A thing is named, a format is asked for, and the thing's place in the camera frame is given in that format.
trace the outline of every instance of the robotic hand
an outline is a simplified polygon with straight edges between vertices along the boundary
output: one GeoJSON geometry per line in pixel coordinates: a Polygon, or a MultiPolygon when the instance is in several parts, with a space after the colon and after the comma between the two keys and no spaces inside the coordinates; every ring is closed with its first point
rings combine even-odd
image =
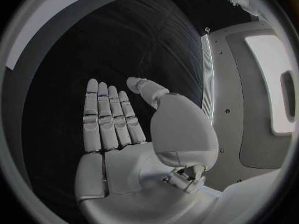
{"type": "Polygon", "coordinates": [[[146,142],[127,94],[91,79],[83,117],[87,154],[75,183],[78,201],[138,192],[149,179],[190,193],[217,160],[216,133],[196,104],[147,79],[128,78],[127,85],[157,110],[150,123],[152,143],[146,142]]]}

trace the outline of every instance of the black fabric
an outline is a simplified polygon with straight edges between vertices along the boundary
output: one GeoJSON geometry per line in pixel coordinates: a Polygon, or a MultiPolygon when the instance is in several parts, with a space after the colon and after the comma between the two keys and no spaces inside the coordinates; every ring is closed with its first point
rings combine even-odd
{"type": "Polygon", "coordinates": [[[23,113],[24,159],[33,191],[70,223],[83,223],[74,177],[83,155],[82,113],[90,78],[128,92],[147,140],[153,109],[126,87],[146,77],[201,106],[200,36],[170,0],[119,0],[86,16],[50,50],[23,113]]]}

